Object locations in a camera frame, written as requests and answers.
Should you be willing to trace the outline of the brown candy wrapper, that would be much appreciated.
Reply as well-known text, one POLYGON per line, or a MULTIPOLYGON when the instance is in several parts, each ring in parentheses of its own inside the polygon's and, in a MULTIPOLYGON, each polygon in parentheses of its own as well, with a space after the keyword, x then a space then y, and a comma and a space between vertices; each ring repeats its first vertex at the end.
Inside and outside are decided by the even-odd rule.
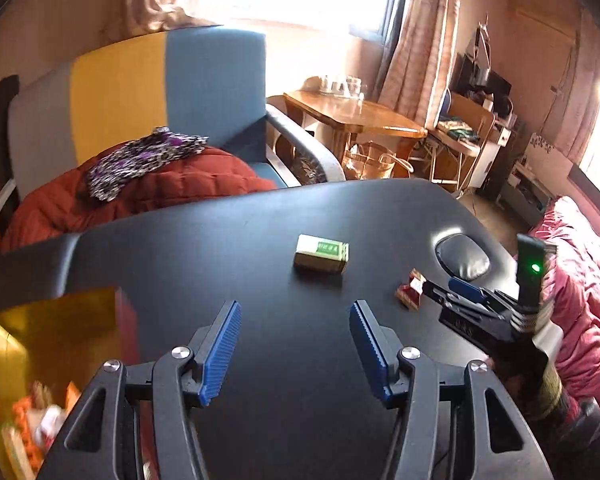
POLYGON ((419 270, 411 270, 406 283, 401 284, 396 289, 396 299, 400 301, 407 309, 418 310, 420 300, 422 299, 422 288, 426 283, 426 278, 419 270))

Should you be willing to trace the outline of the wooden desk with clutter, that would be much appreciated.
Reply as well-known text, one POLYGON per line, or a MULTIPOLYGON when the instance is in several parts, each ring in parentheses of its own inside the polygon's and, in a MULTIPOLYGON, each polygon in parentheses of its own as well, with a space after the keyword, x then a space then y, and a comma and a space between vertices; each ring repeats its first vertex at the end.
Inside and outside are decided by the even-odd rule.
POLYGON ((489 144, 506 145, 514 104, 510 84, 492 70, 489 20, 478 21, 454 62, 434 128, 424 141, 428 180, 456 198, 473 186, 471 179, 489 144))

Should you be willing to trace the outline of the black oval table pad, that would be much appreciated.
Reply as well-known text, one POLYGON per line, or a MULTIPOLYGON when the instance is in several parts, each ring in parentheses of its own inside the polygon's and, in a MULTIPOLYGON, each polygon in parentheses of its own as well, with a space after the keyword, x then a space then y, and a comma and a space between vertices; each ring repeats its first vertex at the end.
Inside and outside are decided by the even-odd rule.
POLYGON ((471 237, 462 233, 440 240, 436 246, 436 256, 449 276, 465 282, 481 278, 491 266, 483 249, 471 237))

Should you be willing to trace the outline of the pink quilted blanket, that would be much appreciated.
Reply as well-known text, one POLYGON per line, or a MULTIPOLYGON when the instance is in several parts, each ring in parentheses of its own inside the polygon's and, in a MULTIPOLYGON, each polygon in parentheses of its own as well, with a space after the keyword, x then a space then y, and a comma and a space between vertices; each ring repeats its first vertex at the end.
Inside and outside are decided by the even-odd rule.
POLYGON ((600 237, 568 196, 554 200, 530 234, 557 248, 545 286, 555 299, 552 321, 564 333, 560 378, 574 398, 600 406, 600 237))

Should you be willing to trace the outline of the small green white box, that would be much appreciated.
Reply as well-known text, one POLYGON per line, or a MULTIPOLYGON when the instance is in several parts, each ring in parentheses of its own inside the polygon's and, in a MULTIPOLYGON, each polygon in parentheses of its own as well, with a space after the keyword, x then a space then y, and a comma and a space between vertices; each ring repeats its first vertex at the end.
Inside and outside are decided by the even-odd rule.
POLYGON ((294 266, 325 273, 341 273, 349 262, 350 246, 339 240, 300 234, 294 266))

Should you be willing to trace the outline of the gold-lined storage box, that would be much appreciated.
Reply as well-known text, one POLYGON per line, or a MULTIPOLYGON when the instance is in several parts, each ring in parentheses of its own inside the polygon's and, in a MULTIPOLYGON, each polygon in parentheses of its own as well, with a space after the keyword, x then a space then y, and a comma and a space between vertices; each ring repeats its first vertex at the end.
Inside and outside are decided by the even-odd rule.
POLYGON ((84 390, 103 362, 140 360, 137 317, 121 289, 96 288, 0 312, 0 478, 22 479, 5 448, 3 428, 15 423, 12 407, 35 382, 66 405, 73 384, 84 390))

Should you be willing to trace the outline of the woven basket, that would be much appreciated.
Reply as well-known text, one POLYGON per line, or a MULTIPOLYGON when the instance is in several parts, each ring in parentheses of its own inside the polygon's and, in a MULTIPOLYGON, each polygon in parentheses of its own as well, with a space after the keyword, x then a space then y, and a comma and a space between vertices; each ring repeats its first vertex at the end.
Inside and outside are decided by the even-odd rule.
POLYGON ((385 146, 368 141, 355 143, 344 152, 342 169, 347 180, 389 179, 394 168, 399 167, 411 177, 413 166, 385 146))

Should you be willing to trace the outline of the white orange snack bag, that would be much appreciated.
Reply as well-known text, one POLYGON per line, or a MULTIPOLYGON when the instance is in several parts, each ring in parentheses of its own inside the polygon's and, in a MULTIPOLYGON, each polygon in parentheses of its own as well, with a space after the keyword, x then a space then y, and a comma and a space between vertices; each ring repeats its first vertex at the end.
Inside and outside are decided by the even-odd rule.
POLYGON ((16 479, 35 479, 45 457, 78 402, 81 390, 69 382, 65 404, 54 401, 50 387, 32 382, 30 393, 12 404, 12 420, 1 428, 1 437, 16 479))

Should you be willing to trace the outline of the purple patterned scarf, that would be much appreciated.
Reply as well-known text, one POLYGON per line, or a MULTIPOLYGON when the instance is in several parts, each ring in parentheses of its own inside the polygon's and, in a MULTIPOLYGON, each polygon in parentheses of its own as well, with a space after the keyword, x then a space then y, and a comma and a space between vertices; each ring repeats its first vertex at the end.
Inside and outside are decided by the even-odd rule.
POLYGON ((86 174, 88 192, 96 200, 112 202, 134 179, 150 174, 170 162, 202 153, 208 136, 156 127, 148 136, 132 140, 102 156, 86 174))

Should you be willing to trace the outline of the red quilted jacket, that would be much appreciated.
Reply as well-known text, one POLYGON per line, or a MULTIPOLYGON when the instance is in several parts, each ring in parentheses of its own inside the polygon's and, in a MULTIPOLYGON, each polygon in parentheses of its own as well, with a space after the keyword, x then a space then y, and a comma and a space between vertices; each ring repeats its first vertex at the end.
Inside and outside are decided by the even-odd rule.
POLYGON ((10 220, 0 253, 148 211, 275 188, 273 181, 257 176, 234 155, 205 148, 131 180, 114 200, 102 202, 88 192, 86 176, 107 154, 102 152, 29 193, 10 220))

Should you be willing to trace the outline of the wooden side table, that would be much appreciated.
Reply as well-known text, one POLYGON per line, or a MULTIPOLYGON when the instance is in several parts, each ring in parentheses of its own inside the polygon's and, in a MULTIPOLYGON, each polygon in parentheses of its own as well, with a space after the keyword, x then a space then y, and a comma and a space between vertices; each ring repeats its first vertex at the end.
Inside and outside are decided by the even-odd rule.
POLYGON ((285 92, 283 98, 288 115, 298 122, 300 115, 315 119, 332 130, 327 148, 340 162, 344 152, 359 134, 396 136, 418 141, 428 131, 410 118, 370 101, 333 96, 310 90, 285 92))

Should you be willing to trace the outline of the pink patterned curtain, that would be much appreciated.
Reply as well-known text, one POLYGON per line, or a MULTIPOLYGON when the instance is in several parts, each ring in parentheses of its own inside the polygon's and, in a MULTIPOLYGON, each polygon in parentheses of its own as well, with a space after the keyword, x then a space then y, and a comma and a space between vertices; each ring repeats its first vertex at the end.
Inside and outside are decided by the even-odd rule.
POLYGON ((430 129, 449 84, 460 0, 405 0, 385 55, 378 102, 430 129))

